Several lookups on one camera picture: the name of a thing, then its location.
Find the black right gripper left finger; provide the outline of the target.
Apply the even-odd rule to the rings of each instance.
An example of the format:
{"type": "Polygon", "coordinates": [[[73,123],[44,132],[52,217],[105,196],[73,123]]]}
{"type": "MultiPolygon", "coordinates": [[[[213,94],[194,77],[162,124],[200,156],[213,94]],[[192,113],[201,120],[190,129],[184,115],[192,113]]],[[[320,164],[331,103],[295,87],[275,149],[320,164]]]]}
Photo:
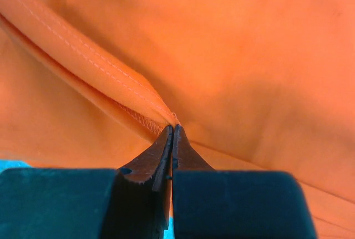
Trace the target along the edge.
{"type": "Polygon", "coordinates": [[[2,238],[163,238],[169,223],[167,126],[119,169],[19,167],[1,173],[2,238]]]}

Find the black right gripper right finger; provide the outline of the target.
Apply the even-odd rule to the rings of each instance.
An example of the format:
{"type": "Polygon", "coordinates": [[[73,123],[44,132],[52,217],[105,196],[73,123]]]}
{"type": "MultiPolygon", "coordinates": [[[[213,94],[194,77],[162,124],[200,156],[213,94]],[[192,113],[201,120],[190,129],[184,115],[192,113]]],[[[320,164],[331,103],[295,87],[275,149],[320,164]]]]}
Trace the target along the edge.
{"type": "Polygon", "coordinates": [[[282,171],[215,170],[190,145],[182,126],[173,136],[176,238],[316,238],[305,195],[282,171]]]}

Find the orange t shirt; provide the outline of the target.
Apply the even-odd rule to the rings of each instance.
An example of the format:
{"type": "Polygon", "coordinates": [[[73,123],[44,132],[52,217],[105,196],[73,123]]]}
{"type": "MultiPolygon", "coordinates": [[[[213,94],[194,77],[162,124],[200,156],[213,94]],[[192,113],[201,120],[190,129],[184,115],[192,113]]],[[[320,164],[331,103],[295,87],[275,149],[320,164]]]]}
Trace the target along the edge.
{"type": "Polygon", "coordinates": [[[3,160],[119,169],[177,125],[215,170],[291,174],[316,238],[353,238],[354,0],[1,0],[3,160]]]}

